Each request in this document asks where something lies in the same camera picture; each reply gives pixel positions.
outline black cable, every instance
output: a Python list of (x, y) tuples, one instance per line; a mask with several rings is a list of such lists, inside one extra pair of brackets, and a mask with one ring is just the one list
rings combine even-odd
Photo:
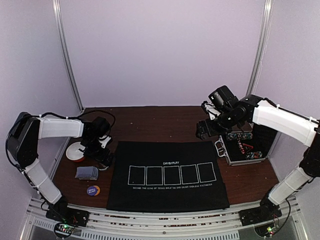
[(215, 105), (213, 105), (212, 103), (209, 103), (209, 102), (206, 102), (206, 103), (204, 103), (204, 105), (209, 105), (209, 106), (211, 106), (211, 107), (216, 107)]
[(215, 117), (217, 116), (217, 114), (213, 113), (213, 112), (210, 111), (210, 110), (207, 110), (207, 112), (210, 113), (210, 114), (213, 114)]
[(67, 224), (67, 225), (69, 225), (69, 226), (71, 226), (71, 227), (74, 227), (74, 228), (77, 227), (76, 225), (73, 225), (73, 224), (68, 223), (68, 222), (69, 222), (69, 219), (66, 219), (65, 217), (63, 217), (59, 212), (57, 212), (57, 211), (54, 209), (53, 205), (52, 205), (50, 202), (48, 202), (41, 193), (40, 193), (40, 195), (41, 195), (42, 198), (44, 199), (44, 202), (41, 204), (41, 209), (42, 209), (42, 205), (43, 205), (44, 203), (46, 203), (46, 204), (48, 205), (48, 207), (49, 207), (52, 211), (54, 211), (55, 214), (58, 215), (58, 217), (59, 217), (60, 220), (61, 220), (61, 223)]
[(66, 220), (65, 217), (63, 217), (60, 213), (58, 213), (58, 212), (54, 209), (53, 204), (50, 203), (50, 202), (45, 198), (45, 196), (43, 196), (43, 194), (42, 194), (37, 188), (35, 188), (35, 190), (37, 190), (37, 191), (39, 192), (41, 198), (43, 199), (43, 203), (41, 204), (41, 209), (42, 209), (42, 210), (44, 210), (44, 209), (42, 208), (42, 206), (44, 205), (44, 203), (46, 203), (46, 204), (48, 205), (48, 207), (49, 207), (52, 211), (54, 211), (55, 214), (58, 215), (58, 217), (60, 218), (60, 220), (61, 220), (62, 222), (67, 222), (67, 221), (68, 221), (68, 220)]
[(313, 177), (310, 181), (307, 181), (308, 184), (312, 183), (315, 180), (315, 177)]
[(43, 209), (42, 207), (44, 206), (44, 204), (46, 203), (46, 201), (43, 201), (43, 203), (41, 203), (41, 209), (42, 209), (42, 211), (49, 211), (48, 209), (47, 210), (45, 210), (45, 209)]
[(59, 115), (59, 114), (56, 114), (54, 112), (45, 112), (44, 114), (41, 115), (41, 117), (45, 117), (47, 115), (52, 115), (52, 116), (55, 116), (57, 118), (60, 118), (60, 119), (71, 119), (71, 120), (74, 120), (74, 119), (79, 119), (85, 115), (88, 115), (88, 114), (92, 114), (92, 113), (96, 113), (96, 112), (99, 112), (99, 113), (104, 113), (104, 114), (108, 114), (110, 115), (112, 118), (113, 118), (113, 122), (111, 123), (111, 128), (115, 125), (116, 123), (116, 116), (113, 115), (112, 113), (108, 112), (108, 111), (105, 111), (105, 110), (100, 110), (100, 109), (96, 109), (96, 110), (91, 110), (91, 111), (87, 111), (87, 112), (84, 112), (78, 116), (69, 116), (69, 117), (66, 117), (66, 116), (62, 116), (62, 115)]
[[(273, 101), (271, 101), (269, 98), (265, 97), (263, 100), (266, 100), (269, 104), (271, 104), (271, 105), (274, 106), (275, 108), (277, 107), (277, 105), (276, 105)], [(301, 114), (299, 114), (299, 113), (296, 113), (296, 112), (294, 112), (294, 111), (290, 111), (290, 110), (285, 109), (285, 108), (283, 108), (283, 107), (280, 107), (280, 106), (279, 106), (279, 109), (280, 109), (280, 110), (283, 110), (283, 111), (285, 111), (285, 112), (287, 112), (287, 113), (296, 115), (296, 116), (298, 116), (298, 117), (300, 117), (300, 118), (303, 118), (303, 119), (305, 119), (305, 120), (310, 120), (310, 118), (307, 117), (307, 116), (303, 116), (303, 115), (301, 115)], [(319, 121), (317, 121), (317, 120), (311, 120), (311, 122), (314, 123), (314, 124), (319, 124)]]
[(81, 117), (83, 117), (83, 116), (85, 116), (85, 115), (92, 114), (92, 113), (96, 113), (96, 112), (110, 115), (110, 116), (113, 118), (113, 122), (112, 122), (112, 124), (111, 124), (111, 128), (115, 125), (115, 123), (116, 123), (116, 116), (113, 115), (112, 113), (108, 112), (108, 111), (105, 111), (105, 110), (99, 110), (99, 109), (97, 109), (97, 110), (87, 111), (87, 112), (84, 112), (84, 113), (80, 114), (79, 116), (77, 116), (77, 118), (81, 118)]
[(287, 216), (286, 219), (284, 220), (284, 223), (281, 225), (281, 227), (273, 234), (273, 236), (276, 235), (276, 234), (284, 227), (284, 225), (287, 223), (287, 221), (288, 221), (288, 219), (289, 219), (289, 217), (290, 217), (291, 205), (290, 205), (290, 202), (288, 201), (288, 197), (287, 197), (285, 200), (286, 200), (286, 202), (287, 202), (288, 205), (289, 205), (288, 216)]

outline poker chip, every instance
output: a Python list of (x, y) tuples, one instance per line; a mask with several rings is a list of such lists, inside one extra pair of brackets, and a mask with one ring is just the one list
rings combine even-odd
[(88, 187), (88, 189), (86, 190), (86, 193), (89, 196), (97, 196), (100, 193), (100, 187), (94, 185), (94, 186), (90, 186)]

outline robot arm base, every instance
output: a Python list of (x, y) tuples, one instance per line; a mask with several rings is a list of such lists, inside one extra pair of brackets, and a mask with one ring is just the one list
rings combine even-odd
[(273, 220), (274, 215), (278, 218), (282, 216), (279, 205), (274, 205), (268, 198), (270, 191), (263, 197), (259, 207), (239, 211), (242, 226)]
[(49, 207), (45, 216), (65, 224), (77, 227), (86, 227), (90, 213), (88, 211), (79, 210), (67, 207), (68, 201), (65, 196), (62, 196), (58, 202)]

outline wire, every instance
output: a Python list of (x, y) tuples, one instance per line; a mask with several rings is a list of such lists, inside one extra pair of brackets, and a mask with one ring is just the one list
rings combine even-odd
[(275, 220), (275, 218), (277, 219), (277, 221), (278, 221), (277, 225), (279, 226), (279, 223), (280, 223), (279, 217), (277, 215), (273, 214), (273, 221)]
[(313, 177), (310, 181), (307, 181), (308, 184), (312, 183), (315, 180), (315, 177)]
[(214, 116), (217, 116), (217, 114), (213, 113), (213, 112), (210, 111), (210, 110), (207, 110), (207, 112), (210, 113), (210, 114), (212, 114), (212, 115), (214, 115)]
[(74, 116), (71, 116), (71, 117), (61, 116), (61, 115), (56, 114), (56, 113), (51, 112), (51, 111), (45, 112), (45, 113), (41, 114), (40, 116), (41, 116), (41, 118), (44, 118), (44, 117), (47, 116), (47, 115), (55, 116), (55, 117), (57, 117), (57, 118), (59, 118), (59, 119), (67, 119), (67, 118), (68, 118), (68, 119), (73, 119), (73, 118), (76, 118), (76, 117), (74, 117)]
[[(273, 101), (271, 101), (269, 98), (265, 97), (263, 100), (266, 100), (269, 104), (271, 104), (271, 105), (274, 106), (275, 108), (277, 107), (277, 105), (276, 105)], [(303, 118), (303, 119), (305, 119), (305, 120), (309, 120), (309, 121), (310, 121), (310, 117), (303, 116), (303, 115), (301, 115), (301, 114), (299, 114), (299, 113), (296, 113), (296, 112), (294, 112), (294, 111), (290, 111), (290, 110), (285, 109), (285, 108), (280, 107), (280, 106), (279, 106), (279, 109), (280, 109), (280, 110), (283, 110), (283, 111), (285, 111), (285, 112), (287, 112), (287, 113), (296, 115), (296, 116), (298, 116), (298, 117), (300, 117), (300, 118)], [(318, 121), (318, 120), (311, 120), (311, 122), (314, 123), (314, 124), (319, 124), (319, 121)]]
[(206, 102), (206, 103), (204, 103), (204, 105), (209, 105), (209, 106), (211, 106), (211, 107), (216, 107), (215, 105), (213, 105), (212, 103), (209, 103), (209, 102)]
[(255, 232), (255, 234), (258, 236), (258, 237), (260, 237), (260, 238), (262, 238), (262, 239), (266, 239), (266, 237), (267, 237), (267, 233), (269, 233), (268, 231), (266, 231), (266, 232), (264, 232), (264, 233), (257, 233), (257, 230), (256, 230), (256, 228), (254, 228), (254, 232)]
[(81, 117), (83, 117), (83, 116), (85, 116), (85, 115), (92, 114), (92, 113), (96, 113), (96, 112), (110, 115), (110, 116), (113, 118), (113, 122), (112, 122), (112, 124), (111, 124), (111, 128), (115, 125), (115, 123), (116, 123), (116, 116), (113, 115), (112, 113), (108, 112), (108, 111), (105, 111), (105, 110), (99, 110), (99, 109), (97, 109), (97, 110), (87, 111), (87, 112), (84, 112), (84, 113), (80, 114), (79, 116), (77, 116), (77, 118), (81, 118)]
[(48, 212), (49, 210), (47, 209), (43, 209), (42, 207), (44, 206), (44, 204), (46, 203), (46, 201), (43, 201), (43, 203), (41, 203), (41, 209), (43, 210), (43, 211), (46, 211), (46, 212)]
[(60, 218), (61, 221), (63, 221), (63, 222), (67, 222), (67, 221), (68, 221), (68, 220), (66, 220), (65, 217), (63, 217), (59, 212), (57, 212), (57, 211), (54, 209), (53, 205), (42, 195), (42, 193), (41, 193), (40, 191), (39, 191), (39, 194), (40, 194), (40, 196), (41, 196), (41, 197), (43, 198), (43, 200), (44, 200), (44, 202), (41, 204), (41, 209), (42, 209), (42, 210), (44, 210), (44, 209), (42, 208), (43, 204), (46, 203), (46, 204), (48, 205), (48, 207), (49, 207), (52, 211), (54, 211), (55, 214), (57, 214), (57, 216)]
[(289, 205), (289, 212), (288, 212), (288, 216), (286, 217), (286, 219), (284, 220), (284, 223), (281, 225), (281, 227), (279, 227), (279, 229), (273, 234), (273, 235), (276, 235), (284, 226), (285, 224), (287, 223), (289, 217), (290, 217), (290, 213), (291, 213), (291, 205), (290, 205), (290, 202), (288, 201), (288, 197), (285, 199), (286, 202), (288, 203)]

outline poker chip case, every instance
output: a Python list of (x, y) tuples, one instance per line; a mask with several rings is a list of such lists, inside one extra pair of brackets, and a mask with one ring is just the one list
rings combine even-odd
[[(244, 133), (245, 135), (252, 133), (252, 139), (238, 140), (227, 140), (230, 138), (227, 136), (228, 133), (226, 133), (220, 135), (218, 140), (214, 143), (218, 156), (225, 157), (229, 166), (237, 166), (264, 161), (269, 156), (269, 152), (274, 146), (278, 132), (267, 126), (254, 124), (252, 130), (244, 132), (232, 131), (231, 133)], [(240, 147), (242, 145), (250, 146), (250, 149), (244, 151)]]

